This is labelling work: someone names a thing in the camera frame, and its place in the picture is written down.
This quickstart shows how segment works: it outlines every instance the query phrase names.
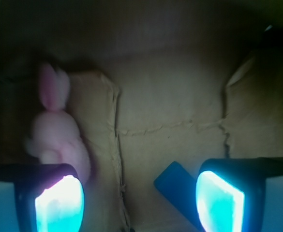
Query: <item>bunny ear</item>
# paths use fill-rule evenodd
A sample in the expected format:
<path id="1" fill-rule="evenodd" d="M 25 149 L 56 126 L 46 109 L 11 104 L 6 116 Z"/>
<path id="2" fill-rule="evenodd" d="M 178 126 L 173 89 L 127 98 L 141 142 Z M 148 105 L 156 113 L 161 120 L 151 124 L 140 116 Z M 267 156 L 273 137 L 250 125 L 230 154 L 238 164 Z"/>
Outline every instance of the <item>bunny ear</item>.
<path id="1" fill-rule="evenodd" d="M 64 71 L 56 73 L 50 64 L 43 64 L 39 72 L 39 97 L 50 111 L 65 108 L 69 94 L 69 77 Z"/>

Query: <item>blue plastic piece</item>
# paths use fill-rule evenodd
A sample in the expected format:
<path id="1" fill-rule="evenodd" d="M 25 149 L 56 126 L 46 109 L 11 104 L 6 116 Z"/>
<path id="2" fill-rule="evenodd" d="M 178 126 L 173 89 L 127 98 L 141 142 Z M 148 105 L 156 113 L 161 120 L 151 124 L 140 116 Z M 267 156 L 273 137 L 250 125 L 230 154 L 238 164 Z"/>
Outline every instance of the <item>blue plastic piece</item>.
<path id="1" fill-rule="evenodd" d="M 154 181 L 154 186 L 198 230 L 203 230 L 196 207 L 196 180 L 179 163 L 171 163 Z"/>

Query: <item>cyan light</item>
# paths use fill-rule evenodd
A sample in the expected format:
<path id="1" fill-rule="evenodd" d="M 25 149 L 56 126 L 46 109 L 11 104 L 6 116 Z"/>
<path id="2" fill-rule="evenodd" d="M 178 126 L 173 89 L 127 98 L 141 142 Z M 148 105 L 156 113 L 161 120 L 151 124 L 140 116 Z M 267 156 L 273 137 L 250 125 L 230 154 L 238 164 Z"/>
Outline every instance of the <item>cyan light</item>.
<path id="1" fill-rule="evenodd" d="M 65 176 L 35 199 L 38 232 L 77 232 L 84 211 L 84 193 L 80 181 Z"/>
<path id="2" fill-rule="evenodd" d="M 196 206 L 207 232 L 240 232 L 244 193 L 212 171 L 202 172 L 196 183 Z"/>

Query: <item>plush toy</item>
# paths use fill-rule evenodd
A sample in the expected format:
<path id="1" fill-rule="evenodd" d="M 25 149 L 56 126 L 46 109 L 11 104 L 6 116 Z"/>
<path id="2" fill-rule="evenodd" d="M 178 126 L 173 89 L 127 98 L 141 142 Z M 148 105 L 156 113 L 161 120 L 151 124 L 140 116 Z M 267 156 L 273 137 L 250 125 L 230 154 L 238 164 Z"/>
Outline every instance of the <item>plush toy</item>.
<path id="1" fill-rule="evenodd" d="M 40 67 L 39 97 L 46 111 L 35 118 L 26 150 L 43 164 L 72 165 L 85 183 L 90 174 L 89 155 L 75 120 L 64 111 L 69 90 L 69 77 L 64 71 L 55 71 L 50 64 Z"/>

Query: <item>cardboard wall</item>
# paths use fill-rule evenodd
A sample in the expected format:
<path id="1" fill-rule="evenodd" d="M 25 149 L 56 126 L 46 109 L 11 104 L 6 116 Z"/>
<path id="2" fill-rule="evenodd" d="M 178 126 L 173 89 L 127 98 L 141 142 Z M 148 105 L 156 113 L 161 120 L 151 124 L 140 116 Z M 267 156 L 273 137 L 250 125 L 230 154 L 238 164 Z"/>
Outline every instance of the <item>cardboard wall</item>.
<path id="1" fill-rule="evenodd" d="M 174 160 L 196 176 L 208 158 L 283 156 L 283 53 L 241 69 L 283 26 L 277 3 L 0 1 L 0 163 L 37 162 L 23 140 L 52 61 L 94 169 L 81 231 L 196 231 L 153 180 Z"/>

